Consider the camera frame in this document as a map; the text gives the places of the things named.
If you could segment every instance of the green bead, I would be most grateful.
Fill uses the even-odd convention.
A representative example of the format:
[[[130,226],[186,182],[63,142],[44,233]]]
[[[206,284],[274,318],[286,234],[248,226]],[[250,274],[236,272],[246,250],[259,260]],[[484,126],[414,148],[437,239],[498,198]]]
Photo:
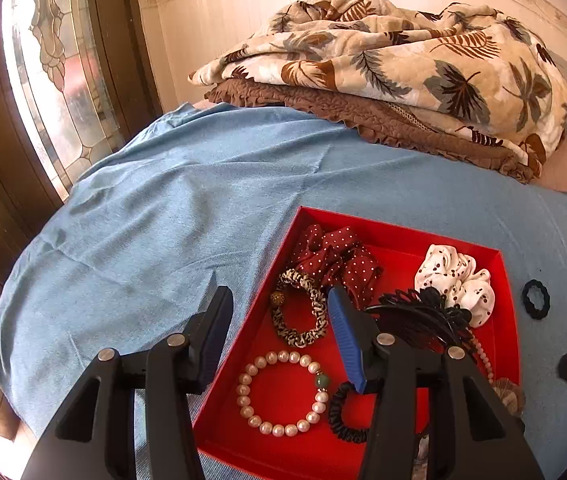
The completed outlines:
[[[326,374],[319,374],[315,377],[315,386],[317,388],[324,388],[327,390],[328,385],[330,384],[330,377]]]

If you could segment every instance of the blue bed sheet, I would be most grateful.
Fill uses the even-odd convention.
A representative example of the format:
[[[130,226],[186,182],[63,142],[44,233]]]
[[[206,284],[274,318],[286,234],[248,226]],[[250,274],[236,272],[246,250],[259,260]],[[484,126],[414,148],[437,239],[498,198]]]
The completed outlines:
[[[567,195],[368,144],[290,108],[184,105],[88,170],[17,261],[0,299],[0,385],[41,434],[99,349],[150,348],[228,285],[241,325],[298,206],[499,248],[516,300],[526,438],[547,479],[567,465]],[[523,284],[550,291],[542,321]],[[138,397],[138,408],[143,398]],[[198,400],[192,399],[192,410]],[[136,410],[140,478],[148,478]],[[205,459],[209,478],[244,478]]]

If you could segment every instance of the stained glass window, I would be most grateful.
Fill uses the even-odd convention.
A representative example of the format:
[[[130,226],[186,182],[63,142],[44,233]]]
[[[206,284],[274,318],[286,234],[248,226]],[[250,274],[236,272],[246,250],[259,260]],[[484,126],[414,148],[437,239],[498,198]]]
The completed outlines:
[[[66,200],[87,168],[125,142],[96,54],[88,0],[3,0],[2,31],[17,108]]]

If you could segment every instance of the gold bead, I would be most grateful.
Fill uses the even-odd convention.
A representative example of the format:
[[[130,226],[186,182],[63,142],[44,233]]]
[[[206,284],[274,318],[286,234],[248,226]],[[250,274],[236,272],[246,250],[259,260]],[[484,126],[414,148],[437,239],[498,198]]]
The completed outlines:
[[[279,290],[275,290],[270,295],[270,303],[272,303],[275,306],[282,306],[284,304],[284,301],[285,301],[285,294]]]

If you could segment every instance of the white polka dot scrunchie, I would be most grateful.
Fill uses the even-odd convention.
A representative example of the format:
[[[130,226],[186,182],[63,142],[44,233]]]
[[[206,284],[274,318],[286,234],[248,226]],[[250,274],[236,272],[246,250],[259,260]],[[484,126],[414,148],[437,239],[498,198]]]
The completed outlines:
[[[415,288],[434,286],[446,296],[446,306],[458,304],[472,313],[470,326],[482,326],[495,307],[495,292],[490,286],[490,272],[475,272],[472,256],[458,253],[449,245],[431,245],[415,275]]]

